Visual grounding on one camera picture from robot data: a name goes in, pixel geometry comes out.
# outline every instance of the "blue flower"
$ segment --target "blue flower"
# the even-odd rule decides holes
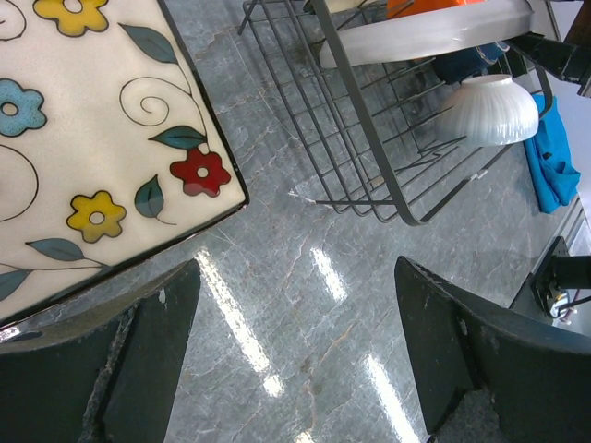
[[[0,78],[0,135],[16,137],[27,129],[39,129],[47,122],[41,112],[43,96],[24,90],[8,78]]]

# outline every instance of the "white bowl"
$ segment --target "white bowl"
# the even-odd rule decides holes
[[[465,137],[461,143],[466,146],[500,146],[537,132],[536,102],[504,74],[464,80],[441,110],[445,112],[435,121],[440,141]]]
[[[525,0],[488,0],[341,30],[339,37],[351,66],[398,62],[525,34],[532,15]],[[320,65],[336,67],[326,42],[320,49]]]

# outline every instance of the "orange object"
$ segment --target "orange object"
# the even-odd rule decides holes
[[[471,5],[483,3],[487,0],[415,0],[415,2],[400,14],[398,11],[404,8],[404,0],[388,0],[388,18],[399,18],[421,14],[422,12],[437,11],[446,7]]]

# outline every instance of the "yellow flower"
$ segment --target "yellow flower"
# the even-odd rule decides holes
[[[119,222],[125,218],[126,209],[115,205],[108,192],[99,191],[92,198],[75,196],[70,205],[75,212],[67,218],[67,225],[82,232],[86,243],[96,243],[103,235],[121,234]]]
[[[103,32],[109,27],[99,11],[109,0],[36,0],[33,9],[41,18],[57,23],[57,30],[68,37],[79,37],[86,30]]]

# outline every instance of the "white wall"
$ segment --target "white wall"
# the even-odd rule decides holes
[[[554,16],[564,39],[582,2],[552,2]],[[573,166],[581,173],[579,194],[585,215],[591,220],[591,98],[576,94],[579,86],[550,77],[573,155]]]

